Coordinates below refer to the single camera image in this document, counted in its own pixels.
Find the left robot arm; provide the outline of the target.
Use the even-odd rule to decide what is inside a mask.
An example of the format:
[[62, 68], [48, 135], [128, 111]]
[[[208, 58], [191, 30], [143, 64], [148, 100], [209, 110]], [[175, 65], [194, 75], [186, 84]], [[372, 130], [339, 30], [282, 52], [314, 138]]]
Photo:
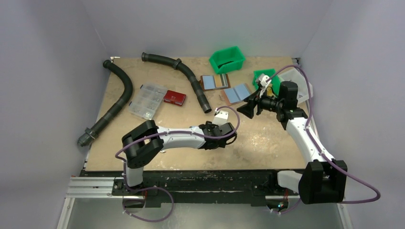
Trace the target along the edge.
[[237, 132], [231, 123], [207, 121], [186, 129], [157, 126], [148, 120], [121, 138], [125, 154], [124, 174], [129, 187], [143, 183], [144, 166], [161, 151], [173, 148], [213, 150], [232, 144]]

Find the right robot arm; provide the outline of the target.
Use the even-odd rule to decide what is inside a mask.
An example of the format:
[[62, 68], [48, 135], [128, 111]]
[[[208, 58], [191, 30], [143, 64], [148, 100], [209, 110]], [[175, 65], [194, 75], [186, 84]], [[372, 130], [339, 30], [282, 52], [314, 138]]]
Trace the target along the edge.
[[277, 120], [298, 146], [307, 165], [303, 173], [292, 170], [277, 172], [277, 185], [299, 194], [304, 204], [338, 203], [343, 201], [347, 165], [336, 160], [316, 140], [308, 125], [308, 116], [297, 106], [298, 85], [284, 81], [278, 97], [260, 95], [257, 90], [244, 99], [245, 105], [237, 111], [252, 119], [263, 110], [275, 112]]

